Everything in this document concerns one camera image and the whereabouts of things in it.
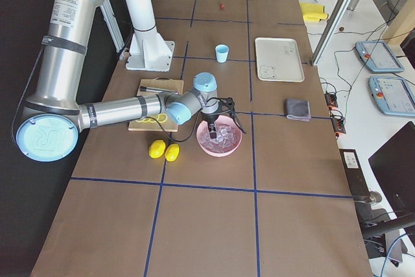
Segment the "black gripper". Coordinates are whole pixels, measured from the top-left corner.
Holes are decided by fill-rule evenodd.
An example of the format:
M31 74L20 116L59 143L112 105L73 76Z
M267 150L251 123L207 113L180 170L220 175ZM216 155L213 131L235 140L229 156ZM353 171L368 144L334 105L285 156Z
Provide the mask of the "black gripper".
M219 108L217 108L214 112L202 112L202 119L207 123L207 129L211 139L217 138L215 121L219 118L220 114L221 112Z

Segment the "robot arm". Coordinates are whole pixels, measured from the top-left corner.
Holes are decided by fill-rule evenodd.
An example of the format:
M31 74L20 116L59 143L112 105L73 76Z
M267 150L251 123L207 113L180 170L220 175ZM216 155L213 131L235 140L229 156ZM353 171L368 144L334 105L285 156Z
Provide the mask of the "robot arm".
M157 31L151 0L125 0L132 26L132 69L168 71L174 43ZM25 98L22 123L11 135L20 151L39 162L66 157L86 128L114 125L165 113L178 125L201 113L211 136L220 114L217 82L200 73L183 94L163 91L109 102L79 105L78 84L93 18L105 0L54 0L48 33L35 66L40 69L36 91Z

